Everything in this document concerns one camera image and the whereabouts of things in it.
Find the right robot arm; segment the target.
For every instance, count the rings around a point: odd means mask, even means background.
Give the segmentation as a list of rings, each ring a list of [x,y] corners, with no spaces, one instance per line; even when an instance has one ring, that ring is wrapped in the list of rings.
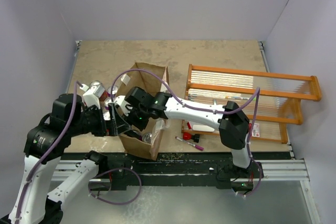
[[[118,105],[125,120],[143,130],[149,119],[178,119],[206,125],[219,131],[221,143],[230,148],[234,173],[246,177],[252,171],[247,146],[249,119],[237,103],[209,105],[174,97],[167,92],[152,96],[139,87],[133,87],[124,97],[118,97]]]

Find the purple fanta can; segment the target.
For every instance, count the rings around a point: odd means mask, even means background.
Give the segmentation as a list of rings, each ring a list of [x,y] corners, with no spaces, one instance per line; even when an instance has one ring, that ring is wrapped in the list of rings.
[[[111,105],[113,105],[113,100],[111,97],[107,97],[104,101],[104,108],[108,110]]]
[[[109,111],[105,111],[105,112],[103,113],[103,119],[104,119],[105,121],[109,121],[109,120],[111,120],[110,112],[109,112]]]

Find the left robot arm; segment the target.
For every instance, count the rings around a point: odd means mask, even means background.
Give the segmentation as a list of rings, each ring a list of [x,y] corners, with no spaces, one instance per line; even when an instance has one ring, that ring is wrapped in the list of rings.
[[[24,173],[16,202],[1,223],[60,223],[70,201],[81,187],[108,172],[107,157],[95,151],[87,153],[79,167],[57,188],[50,191],[53,174],[65,149],[75,136],[118,136],[131,126],[109,106],[108,118],[103,117],[99,104],[84,105],[75,93],[60,95],[52,112],[27,134],[24,147]]]

